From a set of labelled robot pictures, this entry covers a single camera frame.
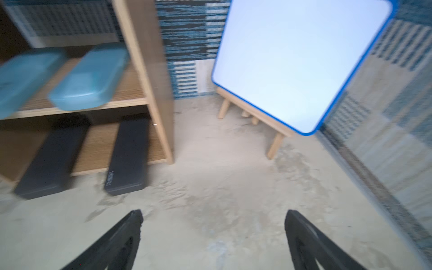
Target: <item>black case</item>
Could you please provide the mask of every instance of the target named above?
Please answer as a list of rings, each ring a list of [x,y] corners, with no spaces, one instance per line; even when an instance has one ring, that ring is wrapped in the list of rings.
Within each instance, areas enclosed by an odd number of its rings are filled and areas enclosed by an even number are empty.
[[[68,189],[70,172],[86,137],[83,115],[58,120],[16,186],[16,195],[34,199]]]
[[[129,193],[147,186],[149,119],[145,114],[121,119],[105,190],[112,196]]]

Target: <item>blue plastic case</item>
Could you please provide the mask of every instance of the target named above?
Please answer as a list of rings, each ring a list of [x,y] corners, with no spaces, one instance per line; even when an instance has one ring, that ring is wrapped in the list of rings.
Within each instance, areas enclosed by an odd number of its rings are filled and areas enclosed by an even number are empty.
[[[0,67],[0,119],[18,110],[66,62],[61,48],[34,49]]]
[[[85,110],[109,102],[129,62],[124,43],[105,43],[89,51],[48,98],[65,111]]]

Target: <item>blue whiteboard frame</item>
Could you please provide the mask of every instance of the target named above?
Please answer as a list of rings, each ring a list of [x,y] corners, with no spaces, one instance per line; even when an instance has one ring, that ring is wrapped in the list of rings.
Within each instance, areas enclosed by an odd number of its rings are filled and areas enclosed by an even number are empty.
[[[356,67],[353,69],[353,71],[351,72],[351,74],[348,76],[348,78],[346,79],[345,83],[342,85],[342,87],[340,88],[339,92],[337,93],[337,95],[335,96],[335,98],[333,99],[333,101],[331,102],[329,108],[327,109],[327,111],[324,113],[323,117],[321,118],[320,122],[317,124],[317,126],[315,127],[315,129],[311,132],[308,133],[303,133],[298,131],[297,129],[291,127],[290,125],[288,125],[287,123],[281,121],[280,119],[278,119],[277,117],[274,117],[273,115],[267,113],[266,111],[261,110],[259,107],[255,106],[254,104],[250,103],[249,101],[243,99],[242,97],[234,94],[233,92],[231,92],[230,90],[228,90],[227,88],[223,87],[222,85],[219,85],[218,83],[215,82],[213,75],[214,75],[214,67],[216,66],[217,63],[217,59],[218,59],[218,55],[219,55],[219,51],[217,52],[216,55],[216,59],[215,59],[215,63],[213,65],[213,70],[212,70],[212,76],[211,76],[211,80],[212,82],[219,86],[220,88],[228,91],[230,94],[236,96],[237,98],[241,99],[242,101],[248,103],[249,105],[251,105],[252,107],[256,108],[257,110],[265,113],[266,115],[270,116],[271,118],[273,118],[274,120],[280,122],[281,124],[289,127],[290,129],[294,130],[295,132],[303,135],[303,136],[310,136],[313,135],[315,132],[317,132],[318,129],[320,129],[321,125],[323,124],[325,118],[327,117],[327,115],[329,114],[329,112],[331,111],[331,109],[333,108],[333,106],[336,104],[336,102],[338,101],[338,99],[340,98],[340,96],[342,95],[343,91],[345,90],[346,86],[348,85],[348,83],[351,81],[351,79],[354,77],[354,75],[356,74],[357,70],[360,68],[361,64],[363,63],[363,61],[366,59],[366,57],[368,56],[370,50],[372,49],[372,47],[375,45],[376,41],[378,40],[378,38],[381,36],[382,32],[386,29],[386,27],[388,26],[389,22],[391,19],[394,18],[397,10],[399,9],[399,1],[398,0],[377,0],[377,1],[388,1],[391,3],[392,5],[392,11],[389,15],[389,17],[387,18],[387,20],[384,22],[383,26],[381,27],[381,29],[378,31],[377,35],[372,39],[371,43],[369,44],[368,48],[366,49],[366,51],[363,53],[362,57],[360,58],[360,60],[357,62]],[[220,43],[222,43],[223,40],[223,36],[225,33],[225,29],[226,29],[226,25],[228,23],[229,20],[229,12],[231,10],[231,6],[228,9],[228,13],[226,15],[226,22],[225,22],[225,26],[223,28],[223,32],[222,32],[222,36],[221,36],[221,41]]]

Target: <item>wooden shelf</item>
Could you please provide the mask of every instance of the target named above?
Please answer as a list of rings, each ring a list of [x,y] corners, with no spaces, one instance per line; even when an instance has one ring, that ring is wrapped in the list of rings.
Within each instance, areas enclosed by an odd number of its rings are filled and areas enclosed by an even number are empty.
[[[72,175],[86,175],[108,170],[119,123],[91,126],[72,169]],[[162,145],[153,125],[149,130],[148,164],[166,162]]]
[[[54,76],[20,108],[19,111],[16,111],[13,115],[9,116],[8,119],[77,112],[60,110],[52,105],[47,95],[79,63],[80,60],[81,58],[69,59],[57,71],[57,73],[55,73]],[[82,111],[146,104],[148,104],[147,97],[144,95],[144,91],[141,88],[138,74],[135,71],[133,64],[130,62],[124,70],[123,77],[121,78],[111,101],[102,106]]]

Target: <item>dusty floor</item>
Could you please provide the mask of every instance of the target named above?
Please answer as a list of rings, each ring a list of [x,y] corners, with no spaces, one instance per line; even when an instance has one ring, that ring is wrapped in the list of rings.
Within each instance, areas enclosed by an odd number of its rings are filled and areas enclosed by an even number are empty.
[[[421,269],[314,136],[285,139],[218,96],[176,101],[174,165],[150,166],[151,185],[117,197],[104,174],[77,177],[65,192],[29,201],[0,196],[2,269],[60,269],[133,209],[144,214],[134,269],[293,269],[284,235],[297,209],[372,269]]]

